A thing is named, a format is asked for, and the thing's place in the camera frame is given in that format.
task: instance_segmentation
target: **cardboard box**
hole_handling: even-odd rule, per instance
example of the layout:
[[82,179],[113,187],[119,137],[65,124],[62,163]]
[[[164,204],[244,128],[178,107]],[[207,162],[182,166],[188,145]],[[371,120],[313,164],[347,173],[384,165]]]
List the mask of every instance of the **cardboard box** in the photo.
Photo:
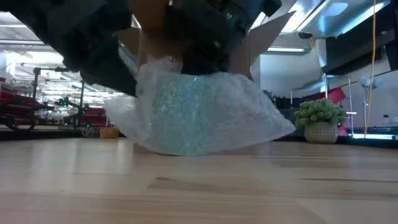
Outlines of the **cardboard box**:
[[[182,61],[181,42],[167,40],[163,35],[165,6],[169,0],[129,0],[130,9],[142,30],[130,28],[118,32],[121,42],[138,55],[139,66],[147,62],[148,55],[155,58],[173,56]],[[241,46],[231,56],[229,72],[240,73],[251,79],[250,66],[275,41],[294,12],[250,30]]]

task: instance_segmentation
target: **bubble wrap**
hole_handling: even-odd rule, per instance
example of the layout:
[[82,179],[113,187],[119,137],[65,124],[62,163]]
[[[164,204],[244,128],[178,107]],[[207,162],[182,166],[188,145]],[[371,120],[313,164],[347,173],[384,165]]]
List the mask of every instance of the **bubble wrap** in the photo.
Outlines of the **bubble wrap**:
[[150,60],[137,77],[138,98],[120,96],[106,111],[122,133],[161,154],[197,156],[281,138],[295,131],[243,75],[179,73],[171,58]]

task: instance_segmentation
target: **yellow cable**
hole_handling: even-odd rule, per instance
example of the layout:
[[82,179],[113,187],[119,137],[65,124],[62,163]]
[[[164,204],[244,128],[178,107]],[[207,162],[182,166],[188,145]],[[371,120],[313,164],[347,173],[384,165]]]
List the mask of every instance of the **yellow cable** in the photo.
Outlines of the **yellow cable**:
[[369,90],[368,117],[366,119],[366,124],[365,124],[365,138],[368,133],[369,119],[371,117],[372,90],[373,90],[372,86],[373,86],[374,61],[375,60],[376,60],[376,0],[373,0],[373,56],[372,56],[371,85],[370,85],[370,90]]

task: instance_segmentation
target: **black machine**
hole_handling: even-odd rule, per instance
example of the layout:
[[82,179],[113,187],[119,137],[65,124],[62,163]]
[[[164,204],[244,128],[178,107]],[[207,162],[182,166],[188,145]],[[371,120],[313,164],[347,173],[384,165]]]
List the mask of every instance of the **black machine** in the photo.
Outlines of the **black machine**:
[[63,118],[63,123],[66,125],[74,125],[75,129],[80,126],[81,119],[86,111],[89,111],[91,108],[88,103],[84,106],[77,105],[69,101],[69,97],[64,97],[59,99],[54,103],[56,106],[72,106],[78,109],[78,112],[71,116],[66,116]]
[[[261,12],[271,16],[280,0],[174,0],[166,7],[164,31],[184,40],[183,73],[226,71],[229,56],[240,45]],[[135,96],[134,75],[120,56],[118,30],[130,27],[127,0],[1,1],[38,38],[64,57],[73,72],[90,84],[100,84]]]

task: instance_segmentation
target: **wood grain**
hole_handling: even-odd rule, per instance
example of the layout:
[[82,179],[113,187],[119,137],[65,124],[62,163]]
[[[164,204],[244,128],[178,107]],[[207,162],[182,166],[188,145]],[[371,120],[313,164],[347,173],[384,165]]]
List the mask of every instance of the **wood grain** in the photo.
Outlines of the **wood grain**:
[[397,223],[397,211],[398,151],[272,142],[175,157],[125,139],[0,142],[2,224]]

